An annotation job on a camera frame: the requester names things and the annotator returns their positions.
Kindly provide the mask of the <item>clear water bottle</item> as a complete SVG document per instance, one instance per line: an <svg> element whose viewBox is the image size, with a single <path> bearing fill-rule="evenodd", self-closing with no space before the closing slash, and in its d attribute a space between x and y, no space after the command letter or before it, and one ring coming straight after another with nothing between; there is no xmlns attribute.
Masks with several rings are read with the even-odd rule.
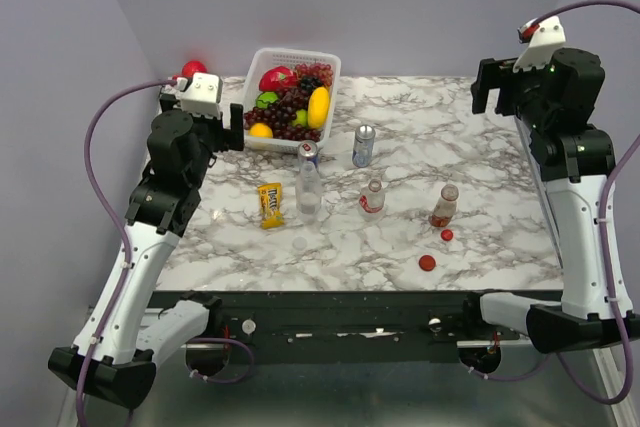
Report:
<svg viewBox="0 0 640 427"><path fill-rule="evenodd" d="M322 205L323 187L314 163L303 161L296 177L296 209L304 223L314 222Z"/></svg>

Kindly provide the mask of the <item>brown juice bottle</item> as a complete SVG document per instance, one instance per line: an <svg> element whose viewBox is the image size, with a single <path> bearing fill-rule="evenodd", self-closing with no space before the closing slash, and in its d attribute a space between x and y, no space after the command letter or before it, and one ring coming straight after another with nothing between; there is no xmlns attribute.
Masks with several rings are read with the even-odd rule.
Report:
<svg viewBox="0 0 640 427"><path fill-rule="evenodd" d="M446 184L440 191L434 209L429 217L433 227L444 228L451 222L457 210L459 190L453 184Z"/></svg>

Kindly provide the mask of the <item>small red bottle cap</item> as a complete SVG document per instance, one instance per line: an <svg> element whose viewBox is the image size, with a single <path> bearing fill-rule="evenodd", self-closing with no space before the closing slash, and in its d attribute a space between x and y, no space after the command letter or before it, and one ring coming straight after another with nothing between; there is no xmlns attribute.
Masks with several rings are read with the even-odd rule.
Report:
<svg viewBox="0 0 640 427"><path fill-rule="evenodd" d="M444 241L451 241L453 237L454 237L454 234L450 229L445 229L441 232L441 238Z"/></svg>

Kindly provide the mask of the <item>clear bottle cap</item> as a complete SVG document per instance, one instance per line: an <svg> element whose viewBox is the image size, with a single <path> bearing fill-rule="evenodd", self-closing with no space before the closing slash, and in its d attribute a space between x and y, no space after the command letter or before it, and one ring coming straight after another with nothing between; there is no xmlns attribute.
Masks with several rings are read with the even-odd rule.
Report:
<svg viewBox="0 0 640 427"><path fill-rule="evenodd" d="M307 248L308 242L304 237L295 237L292 241L292 245L296 250L304 251Z"/></svg>

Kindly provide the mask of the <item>red label clear bottle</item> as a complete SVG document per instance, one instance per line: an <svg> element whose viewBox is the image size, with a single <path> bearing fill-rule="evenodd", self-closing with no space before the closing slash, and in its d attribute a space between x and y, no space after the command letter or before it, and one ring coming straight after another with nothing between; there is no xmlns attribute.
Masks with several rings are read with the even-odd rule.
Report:
<svg viewBox="0 0 640 427"><path fill-rule="evenodd" d="M367 221L378 220L384 215L385 191L380 179L372 179L361 188L358 212Z"/></svg>

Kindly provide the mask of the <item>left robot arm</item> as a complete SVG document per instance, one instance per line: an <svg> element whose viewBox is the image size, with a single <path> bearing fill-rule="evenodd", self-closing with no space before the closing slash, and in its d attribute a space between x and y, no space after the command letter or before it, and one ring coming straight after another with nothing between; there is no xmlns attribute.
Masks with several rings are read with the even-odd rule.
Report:
<svg viewBox="0 0 640 427"><path fill-rule="evenodd" d="M200 201L199 190L219 152L244 148L243 108L230 125L178 108L156 116L147 138L149 161L132 192L125 239L85 326L69 347L53 350L48 367L76 392L76 408L94 396L128 410L149 394L161 365L203 333L219 305L191 294L147 328L141 326L159 275Z"/></svg>

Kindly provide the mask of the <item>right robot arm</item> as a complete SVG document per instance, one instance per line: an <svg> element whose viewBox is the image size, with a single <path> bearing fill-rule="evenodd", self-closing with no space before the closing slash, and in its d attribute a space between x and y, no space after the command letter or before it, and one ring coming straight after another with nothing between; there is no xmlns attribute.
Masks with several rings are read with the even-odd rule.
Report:
<svg viewBox="0 0 640 427"><path fill-rule="evenodd" d="M525 72L513 59L483 59L472 84L472 111L515 116L529 132L539 190L556 229L563 270L560 301L508 293L479 298L482 320L515 330L541 353L608 347L639 337L624 284L613 220L613 142L589 121L605 80L600 58L561 48L541 68Z"/></svg>

